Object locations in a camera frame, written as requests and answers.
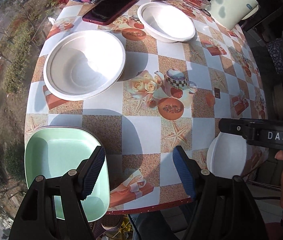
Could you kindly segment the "green square plate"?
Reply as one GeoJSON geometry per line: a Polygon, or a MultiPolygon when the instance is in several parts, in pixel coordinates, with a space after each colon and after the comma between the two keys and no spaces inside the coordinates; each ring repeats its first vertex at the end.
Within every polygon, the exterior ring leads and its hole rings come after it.
{"type": "MultiPolygon", "coordinates": [[[[79,127],[45,126],[33,133],[26,144],[24,169],[27,186],[35,177],[54,178],[64,175],[88,159],[100,140],[90,131],[79,127]]],[[[89,222],[101,219],[110,205],[110,185],[107,161],[101,168],[96,184],[81,202],[89,222]]]]}

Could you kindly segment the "person in floral clothes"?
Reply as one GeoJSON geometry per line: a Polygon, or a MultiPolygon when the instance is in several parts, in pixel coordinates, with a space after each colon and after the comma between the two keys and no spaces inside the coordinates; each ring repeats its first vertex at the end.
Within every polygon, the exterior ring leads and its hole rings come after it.
{"type": "Polygon", "coordinates": [[[283,48],[283,31],[281,33],[281,38],[276,38],[274,41],[268,42],[266,48],[274,63],[277,74],[283,74],[283,56],[281,52],[281,49],[283,48]]]}

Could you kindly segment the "dark red smartphone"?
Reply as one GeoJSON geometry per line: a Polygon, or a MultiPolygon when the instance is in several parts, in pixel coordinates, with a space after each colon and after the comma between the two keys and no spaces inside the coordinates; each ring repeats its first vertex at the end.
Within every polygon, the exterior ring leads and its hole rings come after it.
{"type": "Polygon", "coordinates": [[[84,22],[109,25],[120,17],[138,0],[104,0],[82,16],[84,22]]]}

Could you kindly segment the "white paper bowl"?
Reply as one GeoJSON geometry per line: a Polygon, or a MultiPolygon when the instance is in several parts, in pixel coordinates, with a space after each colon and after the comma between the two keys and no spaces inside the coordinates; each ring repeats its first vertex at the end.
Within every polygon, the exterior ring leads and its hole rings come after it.
{"type": "Polygon", "coordinates": [[[148,2],[139,6],[137,16],[147,33],[161,42],[186,42],[195,37],[193,21],[172,5],[148,2]]]}
{"type": "Polygon", "coordinates": [[[246,165],[247,144],[239,135],[220,132],[206,155],[208,170],[217,177],[241,175],[246,165]]]}
{"type": "Polygon", "coordinates": [[[86,100],[114,85],[125,62],[125,48],[115,35],[98,29],[77,31],[49,52],[43,79],[48,90],[62,100],[86,100]]]}

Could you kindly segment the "patterned tablecloth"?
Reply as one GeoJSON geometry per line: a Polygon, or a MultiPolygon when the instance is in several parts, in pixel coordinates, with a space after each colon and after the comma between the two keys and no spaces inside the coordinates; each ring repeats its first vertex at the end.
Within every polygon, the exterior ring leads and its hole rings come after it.
{"type": "Polygon", "coordinates": [[[139,0],[104,26],[126,49],[122,77],[96,97],[65,101],[44,83],[45,60],[64,37],[97,29],[82,20],[91,5],[69,1],[47,35],[31,80],[25,139],[47,125],[82,127],[96,135],[106,149],[110,187],[120,188],[109,213],[187,202],[172,149],[182,146],[205,168],[220,119],[267,116],[260,72],[242,29],[227,30],[182,0],[167,2],[191,18],[194,40],[164,43],[151,37],[137,17],[147,0],[139,0]]]}

